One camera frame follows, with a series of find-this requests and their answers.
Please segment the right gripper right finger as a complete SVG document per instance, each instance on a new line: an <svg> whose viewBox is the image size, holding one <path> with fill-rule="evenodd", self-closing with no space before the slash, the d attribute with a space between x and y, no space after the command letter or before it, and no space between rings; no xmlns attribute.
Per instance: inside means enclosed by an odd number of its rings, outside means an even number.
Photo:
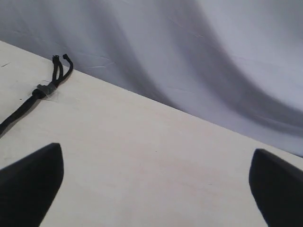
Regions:
<svg viewBox="0 0 303 227"><path fill-rule="evenodd" d="M249 186L269 227L303 225L303 171L265 149L254 151Z"/></svg>

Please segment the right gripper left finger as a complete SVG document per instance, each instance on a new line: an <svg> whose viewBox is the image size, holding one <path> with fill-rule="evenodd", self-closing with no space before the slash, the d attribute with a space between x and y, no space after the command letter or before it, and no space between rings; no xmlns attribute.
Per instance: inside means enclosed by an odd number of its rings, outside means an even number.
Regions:
<svg viewBox="0 0 303 227"><path fill-rule="evenodd" d="M60 144L51 143L0 171L0 225L38 227L64 176Z"/></svg>

